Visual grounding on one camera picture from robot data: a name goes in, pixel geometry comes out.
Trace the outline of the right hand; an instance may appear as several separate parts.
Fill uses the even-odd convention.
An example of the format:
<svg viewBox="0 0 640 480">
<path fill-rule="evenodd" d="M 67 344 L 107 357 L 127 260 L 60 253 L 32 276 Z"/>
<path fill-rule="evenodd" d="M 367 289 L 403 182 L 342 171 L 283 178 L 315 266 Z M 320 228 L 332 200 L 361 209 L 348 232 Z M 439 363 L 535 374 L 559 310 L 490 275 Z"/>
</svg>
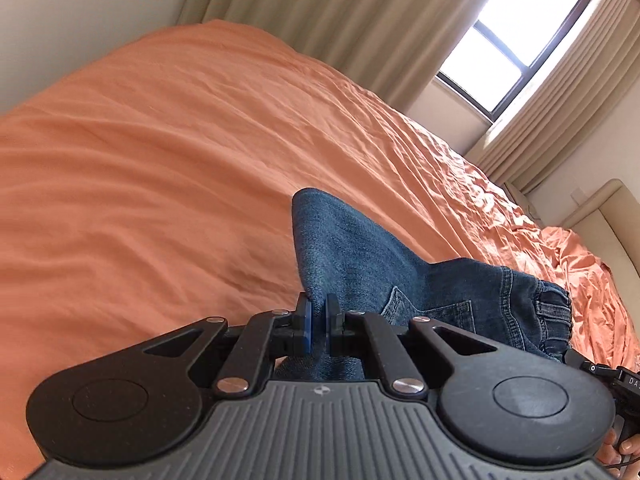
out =
<svg viewBox="0 0 640 480">
<path fill-rule="evenodd" d="M 603 466 L 611 466 L 614 478 L 637 480 L 639 478 L 640 436 L 635 434 L 626 440 L 618 440 L 614 429 L 608 430 L 596 454 Z"/>
</svg>

